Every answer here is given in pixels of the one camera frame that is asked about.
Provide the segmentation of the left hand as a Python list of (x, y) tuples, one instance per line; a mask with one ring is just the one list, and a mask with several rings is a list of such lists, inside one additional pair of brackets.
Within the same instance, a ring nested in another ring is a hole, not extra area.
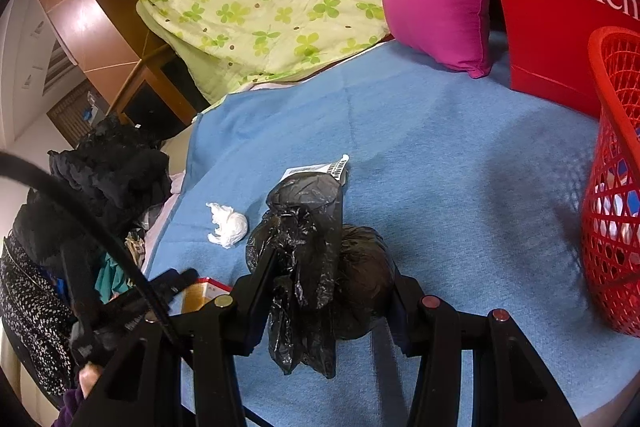
[(87, 363), (78, 373), (78, 381), (79, 386), (84, 398), (87, 398), (90, 395), (91, 390), (93, 389), (96, 382), (99, 380), (103, 373), (103, 367), (93, 364)]

